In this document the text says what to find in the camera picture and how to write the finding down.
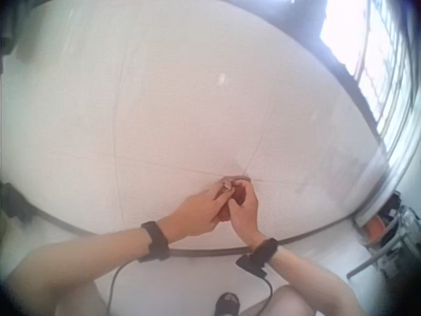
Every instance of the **hand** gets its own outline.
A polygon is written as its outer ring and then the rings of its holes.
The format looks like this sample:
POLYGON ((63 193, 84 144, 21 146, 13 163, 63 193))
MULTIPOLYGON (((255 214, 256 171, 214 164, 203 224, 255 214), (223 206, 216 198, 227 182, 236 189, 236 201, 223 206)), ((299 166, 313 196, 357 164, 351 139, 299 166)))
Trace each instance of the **hand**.
POLYGON ((187 236, 202 235, 215 229, 219 223, 217 217, 219 211, 235 191, 231 188, 218 196, 223 187, 223 183, 218 181, 209 190, 189 196, 173 214, 157 222, 168 243, 187 236))
POLYGON ((238 205, 234 199, 228 201, 232 228, 241 240, 255 249, 266 239, 266 237, 259 232, 257 227, 257 208, 259 206, 259 201, 257 200, 253 185, 250 182, 236 180, 234 184, 245 188, 245 200, 241 205, 238 205))

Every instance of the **wrist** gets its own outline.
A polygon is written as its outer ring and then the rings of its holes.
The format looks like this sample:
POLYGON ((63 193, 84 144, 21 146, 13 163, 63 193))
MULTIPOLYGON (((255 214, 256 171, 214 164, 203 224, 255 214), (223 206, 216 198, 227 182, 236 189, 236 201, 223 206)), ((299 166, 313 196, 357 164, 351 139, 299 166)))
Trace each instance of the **wrist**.
POLYGON ((245 243, 254 251, 266 239, 268 239, 268 238, 264 234, 262 234, 259 231, 256 231, 248 237, 248 239, 245 243))
POLYGON ((159 228, 162 230, 165 238, 168 240, 168 244, 177 242, 178 240, 184 239, 187 235, 184 230, 174 218, 173 215, 161 218, 157 221, 159 228))

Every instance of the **orange object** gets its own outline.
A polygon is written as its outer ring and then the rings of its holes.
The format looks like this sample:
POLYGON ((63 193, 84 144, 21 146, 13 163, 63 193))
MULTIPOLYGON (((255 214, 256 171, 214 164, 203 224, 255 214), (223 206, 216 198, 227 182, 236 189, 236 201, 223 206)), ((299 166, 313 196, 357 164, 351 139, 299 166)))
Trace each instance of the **orange object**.
POLYGON ((364 225, 363 229, 367 233, 369 242, 377 242, 386 230, 386 226, 380 216, 376 215, 364 225))

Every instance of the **forearm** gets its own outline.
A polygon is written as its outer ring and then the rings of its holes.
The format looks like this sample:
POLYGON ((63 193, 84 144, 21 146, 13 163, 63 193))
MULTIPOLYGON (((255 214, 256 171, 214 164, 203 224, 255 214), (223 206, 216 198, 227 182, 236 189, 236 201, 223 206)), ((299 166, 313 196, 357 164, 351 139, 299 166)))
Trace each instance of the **forearm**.
MULTIPOLYGON (((266 239, 255 238, 258 243, 266 239)), ((350 287, 337 275, 310 261, 301 259, 284 247, 279 246, 269 262, 282 278, 302 295, 315 310, 326 316, 361 315, 358 301, 350 287)))
MULTIPOLYGON (((169 243, 182 238, 168 218, 158 224, 169 243)), ((7 287, 31 314, 51 315, 62 295, 147 255, 150 243, 148 233, 137 228, 43 246, 22 260, 7 287)))

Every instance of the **left hand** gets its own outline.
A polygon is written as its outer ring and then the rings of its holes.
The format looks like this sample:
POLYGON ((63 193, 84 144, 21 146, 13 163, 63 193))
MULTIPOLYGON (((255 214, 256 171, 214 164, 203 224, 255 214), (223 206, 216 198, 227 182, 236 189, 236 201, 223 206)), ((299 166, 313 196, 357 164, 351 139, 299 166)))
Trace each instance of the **left hand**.
POLYGON ((189 196, 173 214, 157 222, 168 243, 215 229, 219 223, 218 213, 235 192, 231 188, 218 196, 223 187, 222 181, 218 181, 209 190, 189 196))

